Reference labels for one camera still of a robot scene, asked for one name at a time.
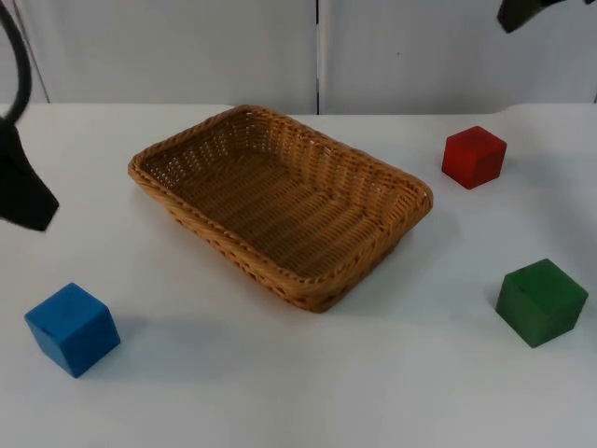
cube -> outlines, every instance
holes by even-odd
[[[495,311],[535,348],[575,327],[589,293],[549,259],[509,273]]]
[[[107,306],[74,283],[25,315],[41,350],[78,378],[120,343]]]
[[[473,189],[500,175],[506,148],[504,140],[475,126],[448,137],[441,171]]]

blue cube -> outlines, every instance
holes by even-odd
[[[75,378],[120,343],[110,310],[74,283],[25,315],[42,351]]]

black cable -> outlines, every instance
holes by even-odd
[[[17,24],[12,20],[7,8],[0,0],[0,23],[7,33],[8,40],[15,53],[15,60],[17,62],[17,70],[19,71],[19,89],[17,90],[17,97],[14,103],[7,112],[4,119],[0,119],[0,134],[6,129],[12,128],[25,108],[29,104],[31,97],[31,64],[29,63],[29,55],[27,48],[22,40],[21,33]]]

basket bottom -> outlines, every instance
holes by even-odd
[[[330,272],[382,231],[361,207],[304,183],[266,154],[221,161],[174,192],[305,278]]]

black object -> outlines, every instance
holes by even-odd
[[[512,33],[523,26],[546,7],[564,0],[503,0],[497,19],[507,33]],[[585,0],[587,5],[595,0]]]
[[[58,209],[58,201],[27,161],[15,127],[31,97],[31,65],[21,33],[1,0],[0,22],[19,70],[17,97],[6,117],[0,119],[0,218],[44,231]]]

